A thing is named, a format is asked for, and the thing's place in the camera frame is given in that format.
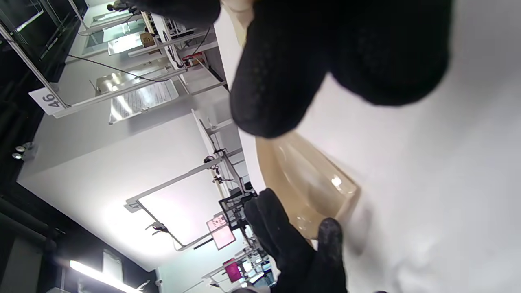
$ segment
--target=glass panel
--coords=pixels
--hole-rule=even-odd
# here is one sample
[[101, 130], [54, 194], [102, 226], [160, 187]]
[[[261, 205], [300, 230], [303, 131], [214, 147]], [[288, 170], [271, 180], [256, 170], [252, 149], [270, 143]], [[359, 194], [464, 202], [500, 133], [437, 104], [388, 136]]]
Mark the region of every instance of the glass panel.
[[87, 38], [83, 55], [108, 49], [108, 42], [119, 39], [122, 36], [144, 32], [144, 30], [145, 22], [143, 19], [139, 19], [97, 31]]
[[111, 11], [106, 14], [98, 15], [98, 16], [95, 16], [92, 18], [92, 26], [102, 25], [103, 23], [122, 18], [123, 16], [125, 16], [125, 17], [130, 16], [130, 13], [128, 12], [128, 10]]

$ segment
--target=black textured glove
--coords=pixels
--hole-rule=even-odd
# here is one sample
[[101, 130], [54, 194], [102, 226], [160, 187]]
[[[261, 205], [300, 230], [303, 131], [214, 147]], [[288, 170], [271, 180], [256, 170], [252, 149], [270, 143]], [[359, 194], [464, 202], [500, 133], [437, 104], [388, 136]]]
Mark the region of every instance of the black textured glove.
[[231, 91], [233, 119], [244, 131], [271, 138], [295, 128], [327, 70], [387, 106], [420, 100], [443, 77], [451, 0], [313, 3], [255, 3]]
[[186, 26], [207, 29], [221, 12], [219, 0], [127, 0], [139, 10], [152, 12]]
[[318, 232], [315, 251], [289, 223], [282, 204], [271, 189], [246, 203], [244, 209], [253, 232], [280, 270], [272, 293], [346, 293], [342, 260], [342, 229], [331, 218]]

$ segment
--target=number sign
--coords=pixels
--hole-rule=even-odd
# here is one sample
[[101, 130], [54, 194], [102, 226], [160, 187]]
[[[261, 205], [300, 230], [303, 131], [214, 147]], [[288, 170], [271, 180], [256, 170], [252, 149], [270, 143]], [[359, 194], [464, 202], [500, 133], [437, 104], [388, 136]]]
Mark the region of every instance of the number sign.
[[29, 95], [48, 115], [52, 115], [59, 110], [65, 109], [65, 105], [62, 105], [47, 88], [32, 91]]

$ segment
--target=gloved thumb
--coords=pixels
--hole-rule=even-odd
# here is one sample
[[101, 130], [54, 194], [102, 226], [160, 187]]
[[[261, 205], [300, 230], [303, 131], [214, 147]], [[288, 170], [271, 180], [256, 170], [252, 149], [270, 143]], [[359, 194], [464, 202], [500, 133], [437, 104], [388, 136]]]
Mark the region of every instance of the gloved thumb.
[[342, 259], [342, 227], [333, 218], [320, 223], [318, 251], [304, 286], [307, 292], [347, 293]]

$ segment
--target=fluorescent light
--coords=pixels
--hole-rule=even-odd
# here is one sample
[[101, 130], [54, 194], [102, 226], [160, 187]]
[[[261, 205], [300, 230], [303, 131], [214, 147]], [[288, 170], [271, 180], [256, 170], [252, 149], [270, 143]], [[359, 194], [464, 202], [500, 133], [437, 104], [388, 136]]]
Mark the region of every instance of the fluorescent light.
[[100, 282], [103, 282], [109, 286], [112, 286], [116, 289], [119, 289], [126, 293], [143, 293], [143, 291], [138, 291], [128, 285], [123, 284], [122, 282], [110, 277], [109, 275], [105, 275], [100, 271], [97, 271], [91, 267], [88, 267], [82, 263], [77, 261], [70, 261], [70, 267], [84, 275], [87, 275], [91, 278], [94, 278]]
[[38, 12], [37, 14], [33, 15], [31, 18], [29, 18], [28, 21], [22, 23], [19, 27], [16, 28], [16, 31], [20, 32], [21, 30], [23, 30], [26, 26], [28, 26], [31, 22], [33, 22], [36, 18], [38, 18], [42, 14], [43, 14], [43, 10]]

